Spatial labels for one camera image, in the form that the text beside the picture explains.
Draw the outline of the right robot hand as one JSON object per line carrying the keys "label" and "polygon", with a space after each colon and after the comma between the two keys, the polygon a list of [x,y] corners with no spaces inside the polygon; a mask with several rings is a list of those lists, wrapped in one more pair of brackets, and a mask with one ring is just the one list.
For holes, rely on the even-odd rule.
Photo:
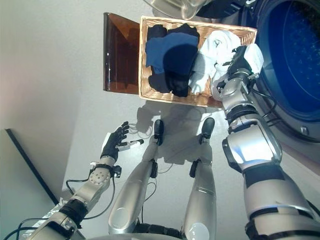
{"label": "right robot hand", "polygon": [[256,43],[241,45],[232,50],[234,53],[227,73],[229,75],[236,73],[240,69],[245,69],[249,75],[259,74],[264,64],[264,57],[261,49]]}

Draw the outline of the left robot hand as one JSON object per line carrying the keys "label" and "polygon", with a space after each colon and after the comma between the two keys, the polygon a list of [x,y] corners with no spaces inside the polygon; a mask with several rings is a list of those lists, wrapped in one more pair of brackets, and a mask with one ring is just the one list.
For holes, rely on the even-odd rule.
{"label": "left robot hand", "polygon": [[143,139],[124,141],[129,133],[129,122],[125,121],[113,132],[108,132],[102,144],[100,157],[111,157],[115,161],[118,159],[119,152],[123,152],[144,143]]}

